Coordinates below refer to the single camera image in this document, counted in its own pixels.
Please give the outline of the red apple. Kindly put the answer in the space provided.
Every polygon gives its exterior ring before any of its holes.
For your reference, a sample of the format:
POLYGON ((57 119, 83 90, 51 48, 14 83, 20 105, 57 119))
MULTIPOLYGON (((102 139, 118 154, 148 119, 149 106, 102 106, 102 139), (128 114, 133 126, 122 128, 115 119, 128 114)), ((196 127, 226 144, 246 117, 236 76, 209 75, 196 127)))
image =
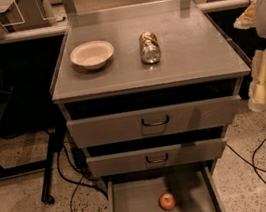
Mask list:
POLYGON ((158 204, 163 210, 173 210, 176 205, 175 196, 170 192, 162 193, 159 196, 158 204))

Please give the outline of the grey metal drawer cabinet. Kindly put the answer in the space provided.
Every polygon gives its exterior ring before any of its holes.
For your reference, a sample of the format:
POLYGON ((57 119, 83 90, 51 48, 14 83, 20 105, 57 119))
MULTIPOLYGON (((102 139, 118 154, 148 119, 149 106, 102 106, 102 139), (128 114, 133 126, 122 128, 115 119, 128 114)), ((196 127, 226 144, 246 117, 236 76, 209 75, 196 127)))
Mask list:
POLYGON ((249 67, 187 0, 77 15, 51 84, 93 175, 213 168, 249 67))

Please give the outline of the grey bottom drawer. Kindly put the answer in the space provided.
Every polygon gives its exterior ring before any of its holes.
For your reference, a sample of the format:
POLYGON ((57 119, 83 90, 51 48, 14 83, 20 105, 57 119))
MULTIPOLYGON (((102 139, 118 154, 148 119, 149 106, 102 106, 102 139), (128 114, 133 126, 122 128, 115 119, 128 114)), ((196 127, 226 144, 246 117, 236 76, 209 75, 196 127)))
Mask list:
POLYGON ((108 185, 109 212, 226 212, 208 169, 180 170, 165 176, 108 185), (172 193, 173 210, 158 204, 162 193, 172 193))

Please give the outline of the grey drawer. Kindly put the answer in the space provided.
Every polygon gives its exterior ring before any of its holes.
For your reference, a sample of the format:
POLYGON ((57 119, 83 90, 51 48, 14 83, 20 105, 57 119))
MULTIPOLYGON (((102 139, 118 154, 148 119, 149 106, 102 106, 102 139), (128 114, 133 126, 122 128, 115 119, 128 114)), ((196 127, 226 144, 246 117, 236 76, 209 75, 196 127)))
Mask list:
POLYGON ((211 139, 188 144, 122 152, 88 158, 93 176, 112 176, 141 170, 177 166, 218 159, 224 152, 226 139, 211 139))
POLYGON ((165 176, 108 185, 109 212, 226 212, 208 169, 180 170, 165 176), (173 210, 158 204, 162 193, 172 193, 173 210))
POLYGON ((166 105, 67 122, 80 148, 139 140, 223 125, 237 113, 240 96, 166 105))

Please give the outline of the grey middle drawer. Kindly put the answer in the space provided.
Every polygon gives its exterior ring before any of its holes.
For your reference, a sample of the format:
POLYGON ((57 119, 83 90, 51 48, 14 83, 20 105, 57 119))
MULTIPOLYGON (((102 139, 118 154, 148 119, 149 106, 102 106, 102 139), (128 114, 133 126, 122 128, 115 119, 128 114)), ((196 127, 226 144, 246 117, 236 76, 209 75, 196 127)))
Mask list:
POLYGON ((211 139, 188 144, 122 152, 88 158, 93 176, 112 176, 141 170, 177 166, 218 159, 224 152, 226 139, 211 139))

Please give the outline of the grey top drawer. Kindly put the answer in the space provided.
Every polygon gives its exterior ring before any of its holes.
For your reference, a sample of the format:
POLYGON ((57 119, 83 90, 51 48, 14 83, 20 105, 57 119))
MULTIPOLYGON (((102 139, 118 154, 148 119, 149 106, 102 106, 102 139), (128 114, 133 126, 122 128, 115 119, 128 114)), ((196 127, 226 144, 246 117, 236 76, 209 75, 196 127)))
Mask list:
POLYGON ((237 113, 240 96, 166 105, 67 122, 80 148, 139 140, 223 125, 237 113))

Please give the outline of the crushed aluminium soda can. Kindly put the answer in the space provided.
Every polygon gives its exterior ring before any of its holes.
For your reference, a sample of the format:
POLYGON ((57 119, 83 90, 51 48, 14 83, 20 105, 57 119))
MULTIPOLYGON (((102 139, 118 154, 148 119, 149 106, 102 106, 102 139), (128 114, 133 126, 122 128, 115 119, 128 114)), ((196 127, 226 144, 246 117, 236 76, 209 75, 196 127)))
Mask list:
POLYGON ((154 33, 142 32, 139 38, 139 48, 143 63, 151 65, 160 61, 162 52, 154 33))

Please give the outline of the white paper bowl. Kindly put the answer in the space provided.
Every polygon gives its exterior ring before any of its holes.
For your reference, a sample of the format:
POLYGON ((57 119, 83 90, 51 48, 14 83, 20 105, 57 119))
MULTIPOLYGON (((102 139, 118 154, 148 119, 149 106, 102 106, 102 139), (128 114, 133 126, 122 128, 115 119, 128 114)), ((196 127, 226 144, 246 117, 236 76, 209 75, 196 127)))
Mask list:
POLYGON ((73 49, 70 60, 74 65, 81 66, 87 70, 102 68, 114 54, 114 47, 105 41, 88 41, 73 49))

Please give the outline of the white horizontal rail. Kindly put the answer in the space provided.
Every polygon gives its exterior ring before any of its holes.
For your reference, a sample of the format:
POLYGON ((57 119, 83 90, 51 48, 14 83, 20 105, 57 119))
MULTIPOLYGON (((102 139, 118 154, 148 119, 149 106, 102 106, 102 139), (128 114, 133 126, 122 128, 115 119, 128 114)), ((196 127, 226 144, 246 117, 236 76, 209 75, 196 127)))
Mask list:
MULTIPOLYGON (((224 0, 217 2, 206 2, 197 4, 197 7, 203 12, 219 12, 231 9, 242 8, 243 6, 249 6, 252 2, 256 0, 224 0)), ((64 35, 67 31, 68 25, 51 27, 51 28, 39 28, 15 33, 9 33, 3 40, 0 40, 0 44, 22 41, 22 40, 32 40, 34 38, 46 38, 58 35, 64 35)))

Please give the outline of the black table leg frame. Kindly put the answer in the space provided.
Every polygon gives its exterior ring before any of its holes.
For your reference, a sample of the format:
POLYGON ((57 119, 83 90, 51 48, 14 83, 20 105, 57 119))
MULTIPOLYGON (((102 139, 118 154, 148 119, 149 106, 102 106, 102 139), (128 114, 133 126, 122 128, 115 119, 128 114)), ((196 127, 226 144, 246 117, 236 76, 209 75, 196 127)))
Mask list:
POLYGON ((27 175, 38 170, 44 171, 41 201, 45 204, 53 205, 54 197, 50 194, 52 184, 52 162, 55 152, 60 152, 63 148, 65 138, 65 128, 56 128, 53 133, 49 133, 47 144, 47 155, 45 159, 37 162, 26 163, 26 165, 4 168, 0 165, 0 180, 3 178, 27 175))

